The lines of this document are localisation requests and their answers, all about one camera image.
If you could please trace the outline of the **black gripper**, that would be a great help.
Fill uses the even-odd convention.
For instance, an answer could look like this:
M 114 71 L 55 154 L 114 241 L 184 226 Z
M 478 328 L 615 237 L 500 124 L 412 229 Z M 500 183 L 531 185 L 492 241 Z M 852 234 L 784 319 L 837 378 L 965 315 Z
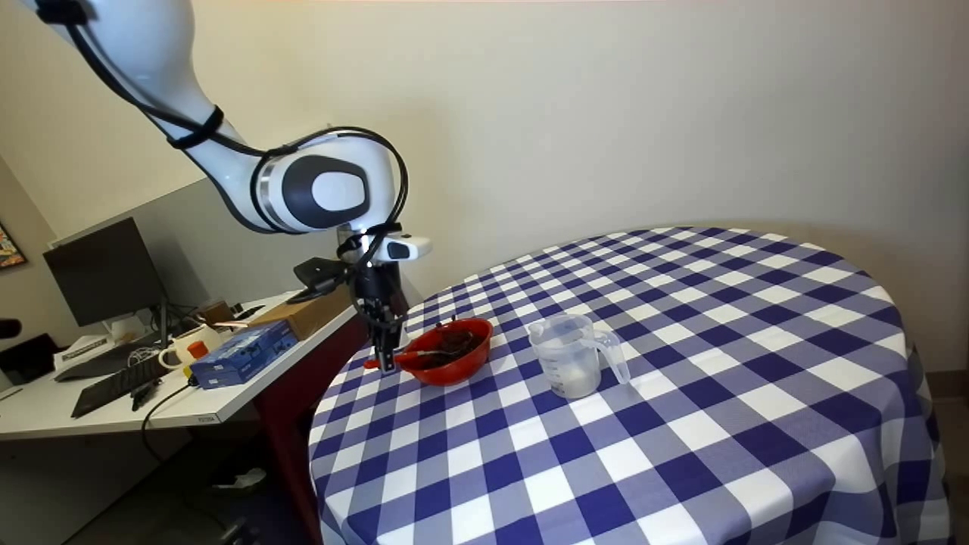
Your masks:
M 406 293 L 397 263 L 353 263 L 350 273 L 353 305 L 372 331 L 372 359 L 381 372 L 397 369 Z

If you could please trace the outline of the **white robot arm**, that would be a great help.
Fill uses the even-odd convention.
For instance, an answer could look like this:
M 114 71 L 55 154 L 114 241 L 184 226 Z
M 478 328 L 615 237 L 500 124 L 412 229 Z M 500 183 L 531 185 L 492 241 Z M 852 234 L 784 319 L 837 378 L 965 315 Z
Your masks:
M 218 189 L 237 221 L 257 234 L 338 229 L 338 270 L 350 285 L 372 358 L 392 365 L 406 315 L 398 211 L 410 169 L 368 128 L 323 128 L 275 147 L 249 146 L 202 93 L 192 63 L 190 0 L 23 0 Z

